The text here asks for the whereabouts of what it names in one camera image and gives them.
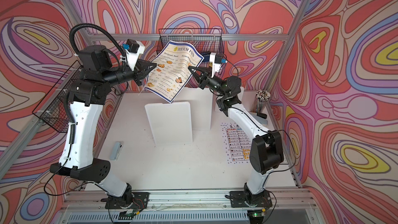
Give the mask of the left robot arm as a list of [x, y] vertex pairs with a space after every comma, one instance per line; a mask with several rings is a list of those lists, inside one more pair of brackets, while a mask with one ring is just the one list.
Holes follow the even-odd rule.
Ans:
[[[115, 54], [104, 45], [92, 45], [80, 50], [75, 35], [81, 29], [91, 28], [103, 33], [119, 50], [118, 66], [113, 67], [110, 57]], [[112, 88], [134, 81], [138, 86], [156, 68], [157, 64], [142, 60], [145, 46], [132, 39], [119, 45], [105, 29], [93, 23], [81, 23], [71, 28], [69, 41], [75, 55], [83, 63], [79, 78], [66, 92], [63, 100], [68, 120], [67, 140], [59, 162], [50, 167], [53, 175], [68, 176], [93, 183], [107, 193], [109, 199], [132, 203], [131, 185], [110, 172], [110, 162], [95, 159], [93, 144], [100, 113]]]

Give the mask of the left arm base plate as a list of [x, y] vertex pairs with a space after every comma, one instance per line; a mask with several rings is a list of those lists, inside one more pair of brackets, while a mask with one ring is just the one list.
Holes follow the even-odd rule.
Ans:
[[101, 202], [105, 203], [106, 209], [135, 209], [143, 210], [148, 206], [149, 192], [129, 192], [122, 197], [108, 196]]

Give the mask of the Dim Sum Inn menu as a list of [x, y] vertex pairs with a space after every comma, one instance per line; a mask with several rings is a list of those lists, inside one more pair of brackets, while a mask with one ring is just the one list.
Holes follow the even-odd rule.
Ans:
[[169, 41], [153, 60], [157, 67], [150, 72], [144, 89], [172, 103], [192, 76], [189, 67], [197, 67], [203, 60], [192, 44]]

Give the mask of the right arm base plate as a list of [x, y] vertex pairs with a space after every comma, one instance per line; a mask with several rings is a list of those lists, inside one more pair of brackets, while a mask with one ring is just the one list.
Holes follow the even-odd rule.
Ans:
[[230, 191], [224, 196], [230, 200], [232, 208], [265, 208], [269, 209], [273, 206], [269, 191], [263, 191], [257, 195], [253, 195], [250, 191]]

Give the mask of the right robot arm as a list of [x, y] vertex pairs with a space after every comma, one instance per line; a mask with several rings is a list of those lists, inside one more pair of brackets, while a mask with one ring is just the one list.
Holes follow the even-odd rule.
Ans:
[[211, 68], [188, 67], [193, 78], [201, 89], [208, 87], [218, 93], [218, 109], [232, 119], [251, 141], [249, 161], [253, 168], [250, 179], [244, 184], [243, 196], [236, 198], [229, 194], [233, 201], [241, 200], [249, 206], [255, 206], [269, 197], [265, 190], [269, 176], [276, 172], [284, 162], [283, 142], [280, 132], [264, 127], [243, 106], [238, 94], [241, 92], [241, 79], [231, 76], [221, 79], [211, 74]]

